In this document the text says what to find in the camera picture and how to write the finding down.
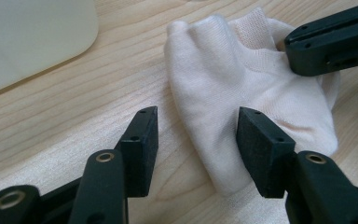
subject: white sock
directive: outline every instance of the white sock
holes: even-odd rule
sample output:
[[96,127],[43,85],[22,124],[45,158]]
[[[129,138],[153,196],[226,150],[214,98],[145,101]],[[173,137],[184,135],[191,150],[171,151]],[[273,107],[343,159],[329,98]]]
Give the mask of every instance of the white sock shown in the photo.
[[339,74],[294,74],[275,47],[292,30],[260,8],[231,22],[213,15],[168,27],[165,59],[176,107],[223,195],[251,181],[235,140],[240,106],[265,113],[296,141],[296,151],[337,149],[330,110]]

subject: screw hole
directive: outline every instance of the screw hole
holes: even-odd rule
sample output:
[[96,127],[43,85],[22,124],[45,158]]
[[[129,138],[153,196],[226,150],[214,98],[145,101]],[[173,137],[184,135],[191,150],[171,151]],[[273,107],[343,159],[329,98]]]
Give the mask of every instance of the screw hole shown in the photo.
[[138,136],[133,136],[130,138],[131,141],[138,141],[139,140],[139,137]]
[[320,157],[320,156],[315,155],[315,154],[307,154],[306,158],[307,158],[307,160],[309,160],[309,161],[311,161],[313,163],[318,163],[318,164],[327,163],[327,161],[323,157]]
[[87,224],[103,224],[105,220],[104,214],[95,213],[87,218]]

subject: light wood grain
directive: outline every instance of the light wood grain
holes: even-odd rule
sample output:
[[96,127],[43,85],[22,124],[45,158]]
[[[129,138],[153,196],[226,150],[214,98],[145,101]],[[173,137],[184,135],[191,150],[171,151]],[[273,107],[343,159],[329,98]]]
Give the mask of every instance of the light wood grain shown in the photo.
[[[130,199],[131,223],[287,222],[284,209],[274,208],[283,200],[263,200],[254,186],[234,199],[216,194],[176,112],[164,64],[166,26],[214,13],[232,20],[255,7],[298,26],[358,0],[95,3],[100,32],[90,49],[0,91],[0,189],[34,184],[46,193],[81,176],[92,152],[113,147],[137,110],[157,105],[160,147],[151,192]],[[358,186],[358,67],[342,72],[333,113],[339,139],[333,158]]]

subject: white container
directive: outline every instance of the white container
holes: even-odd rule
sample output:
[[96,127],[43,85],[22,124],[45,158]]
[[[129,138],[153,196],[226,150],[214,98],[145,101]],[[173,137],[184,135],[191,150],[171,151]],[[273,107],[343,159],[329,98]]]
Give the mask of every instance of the white container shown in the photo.
[[0,89],[75,57],[97,34],[93,0],[0,0]]

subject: wooden table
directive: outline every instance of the wooden table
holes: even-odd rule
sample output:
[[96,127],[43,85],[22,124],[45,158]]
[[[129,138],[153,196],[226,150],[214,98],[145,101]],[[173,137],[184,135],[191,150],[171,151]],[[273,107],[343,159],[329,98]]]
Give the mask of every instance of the wooden table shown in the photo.
[[[96,0],[100,33],[85,53],[0,91],[0,189],[33,184],[41,193],[82,175],[87,157],[113,147],[134,113],[158,106],[159,152],[150,195],[130,199],[131,223],[285,223],[283,200],[250,186],[221,198],[179,120],[167,80],[166,26],[213,13],[236,19],[255,7],[294,26],[358,0]],[[342,72],[333,110],[333,156],[358,186],[358,67]]]

